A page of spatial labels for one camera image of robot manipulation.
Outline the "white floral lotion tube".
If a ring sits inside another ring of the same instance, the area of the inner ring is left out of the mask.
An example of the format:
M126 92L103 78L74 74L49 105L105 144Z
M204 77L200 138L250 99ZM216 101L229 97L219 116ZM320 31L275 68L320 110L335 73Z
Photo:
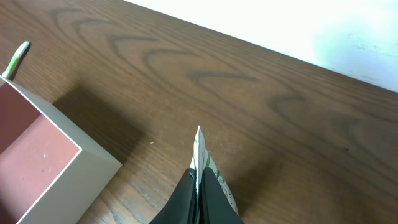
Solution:
M197 132L195 134L193 142L193 156L190 163L190 168L194 169L196 172L195 190L197 195L199 194L201 175L205 168L210 168L213 171L218 183L220 184L228 203L231 205L231 208L235 211L237 215L239 215L238 207L236 205L233 194L229 189L227 182L221 175L218 166L215 164L214 160L212 159L206 148L205 137L203 135L203 131L201 130L201 126L198 126Z

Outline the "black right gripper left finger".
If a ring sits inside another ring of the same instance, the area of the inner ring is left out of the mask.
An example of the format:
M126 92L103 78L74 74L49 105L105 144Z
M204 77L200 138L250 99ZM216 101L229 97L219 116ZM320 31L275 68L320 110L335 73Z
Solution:
M195 170L183 173L163 209L150 224L192 224L195 210Z

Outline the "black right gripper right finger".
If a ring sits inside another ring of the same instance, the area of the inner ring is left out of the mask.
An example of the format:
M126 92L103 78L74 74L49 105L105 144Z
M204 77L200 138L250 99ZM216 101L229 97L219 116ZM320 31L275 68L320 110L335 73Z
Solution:
M202 173L199 224L244 224L232 209L216 176L208 167Z

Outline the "green white toothbrush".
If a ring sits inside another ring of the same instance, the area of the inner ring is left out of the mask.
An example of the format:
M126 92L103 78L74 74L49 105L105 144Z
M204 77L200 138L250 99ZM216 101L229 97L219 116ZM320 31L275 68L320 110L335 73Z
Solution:
M11 61L9 62L9 65L5 69L5 71L2 73L2 77L6 78L8 80L13 80L15 79L16 73L19 69L19 66L21 65L24 57L28 53L30 49L30 42L25 41L23 42L18 49L15 51L14 55L11 58Z

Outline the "white box pink interior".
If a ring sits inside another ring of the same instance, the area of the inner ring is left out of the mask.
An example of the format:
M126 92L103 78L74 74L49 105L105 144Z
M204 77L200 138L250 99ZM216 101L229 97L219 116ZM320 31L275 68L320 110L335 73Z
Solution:
M120 167L51 103L1 79L1 223L76 223Z

